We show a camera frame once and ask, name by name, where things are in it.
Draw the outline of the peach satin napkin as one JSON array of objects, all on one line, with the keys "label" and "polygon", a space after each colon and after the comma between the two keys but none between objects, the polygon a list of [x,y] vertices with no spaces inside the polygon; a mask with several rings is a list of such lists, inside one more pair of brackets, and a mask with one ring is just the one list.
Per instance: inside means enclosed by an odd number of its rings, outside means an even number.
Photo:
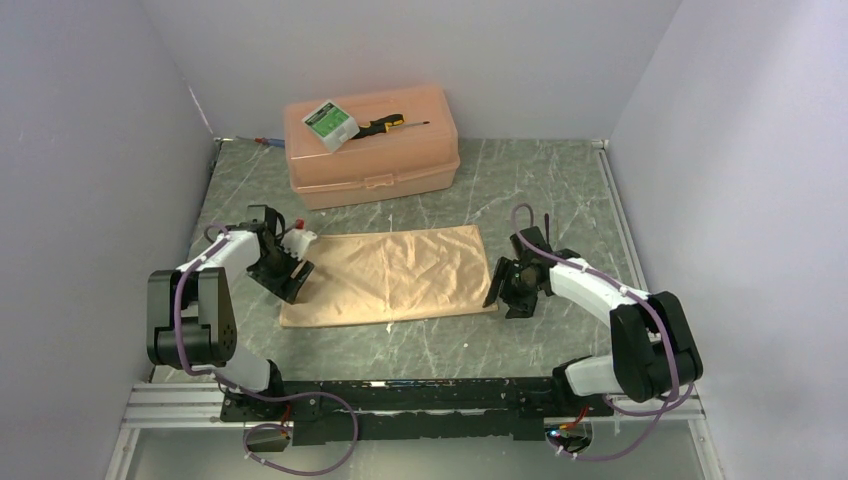
[{"label": "peach satin napkin", "polygon": [[285,328],[346,327],[487,313],[492,277],[480,230],[327,235],[307,251],[314,269]]}]

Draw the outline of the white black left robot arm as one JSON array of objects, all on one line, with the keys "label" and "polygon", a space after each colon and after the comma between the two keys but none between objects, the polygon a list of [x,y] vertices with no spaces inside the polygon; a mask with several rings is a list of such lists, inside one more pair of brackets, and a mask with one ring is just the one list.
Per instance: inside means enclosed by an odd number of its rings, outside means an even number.
[{"label": "white black left robot arm", "polygon": [[294,304],[314,269],[306,254],[318,236],[300,222],[286,224],[263,204],[249,206],[238,224],[209,229],[215,237],[196,257],[147,280],[148,359],[192,377],[208,375],[248,395],[248,407],[261,419],[275,419],[288,394],[276,364],[239,341],[230,288],[244,274]]}]

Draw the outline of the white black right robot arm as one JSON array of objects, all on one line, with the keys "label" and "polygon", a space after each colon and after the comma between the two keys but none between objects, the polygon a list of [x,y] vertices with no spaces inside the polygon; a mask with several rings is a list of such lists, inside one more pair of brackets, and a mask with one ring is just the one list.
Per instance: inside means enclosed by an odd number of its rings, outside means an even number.
[{"label": "white black right robot arm", "polygon": [[555,369],[562,379],[550,391],[557,411],[574,415],[597,395],[642,403],[702,377],[703,362],[676,295],[629,287],[571,250],[553,251],[536,226],[511,235],[510,242],[515,256],[498,259],[486,306],[502,301],[508,318],[530,318],[540,294],[557,296],[592,314],[610,332],[609,354]]}]

